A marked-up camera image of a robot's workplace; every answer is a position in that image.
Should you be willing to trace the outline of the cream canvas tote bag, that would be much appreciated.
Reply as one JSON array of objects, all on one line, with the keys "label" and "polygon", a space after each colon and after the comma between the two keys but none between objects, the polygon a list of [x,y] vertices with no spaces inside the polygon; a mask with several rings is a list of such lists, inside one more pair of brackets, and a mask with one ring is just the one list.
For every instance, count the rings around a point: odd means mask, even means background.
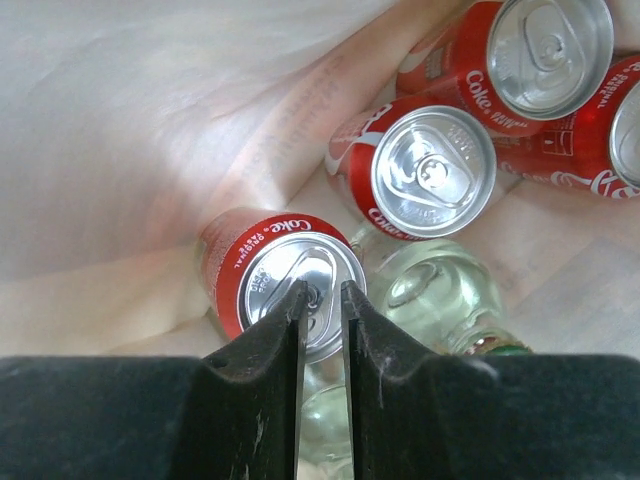
[{"label": "cream canvas tote bag", "polygon": [[294,207],[345,234],[334,128],[461,1],[5,1],[1,353],[205,355],[201,229]]}]

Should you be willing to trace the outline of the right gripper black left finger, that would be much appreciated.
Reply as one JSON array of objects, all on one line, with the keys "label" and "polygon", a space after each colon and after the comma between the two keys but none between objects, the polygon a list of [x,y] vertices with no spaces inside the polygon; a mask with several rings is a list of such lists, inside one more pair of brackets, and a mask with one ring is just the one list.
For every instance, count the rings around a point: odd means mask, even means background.
[{"label": "right gripper black left finger", "polygon": [[5,479],[292,479],[308,286],[205,358],[1,361]]}]

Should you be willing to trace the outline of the red cola can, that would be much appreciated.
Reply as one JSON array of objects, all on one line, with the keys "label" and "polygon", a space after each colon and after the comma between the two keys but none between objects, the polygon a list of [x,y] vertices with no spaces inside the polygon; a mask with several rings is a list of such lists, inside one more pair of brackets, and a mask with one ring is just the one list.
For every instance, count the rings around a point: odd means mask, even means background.
[{"label": "red cola can", "polygon": [[613,50],[603,1],[477,1],[410,50],[396,91],[461,108],[495,136],[531,136],[593,97]]}]

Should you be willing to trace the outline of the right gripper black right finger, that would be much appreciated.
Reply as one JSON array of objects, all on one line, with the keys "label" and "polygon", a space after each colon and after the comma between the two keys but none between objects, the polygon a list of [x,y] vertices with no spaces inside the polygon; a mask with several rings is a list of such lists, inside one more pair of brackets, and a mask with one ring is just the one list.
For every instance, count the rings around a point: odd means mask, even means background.
[{"label": "right gripper black right finger", "polygon": [[635,479],[639,363],[438,355],[352,281],[341,310],[358,479]]}]

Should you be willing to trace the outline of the clear green-capped glass bottle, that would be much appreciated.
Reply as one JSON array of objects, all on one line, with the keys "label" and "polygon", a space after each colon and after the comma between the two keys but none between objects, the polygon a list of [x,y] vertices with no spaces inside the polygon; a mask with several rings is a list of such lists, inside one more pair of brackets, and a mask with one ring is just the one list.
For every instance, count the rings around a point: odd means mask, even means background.
[{"label": "clear green-capped glass bottle", "polygon": [[448,239],[401,241],[363,225],[351,247],[375,309],[438,354],[517,355],[531,348],[504,328],[487,267]]}]

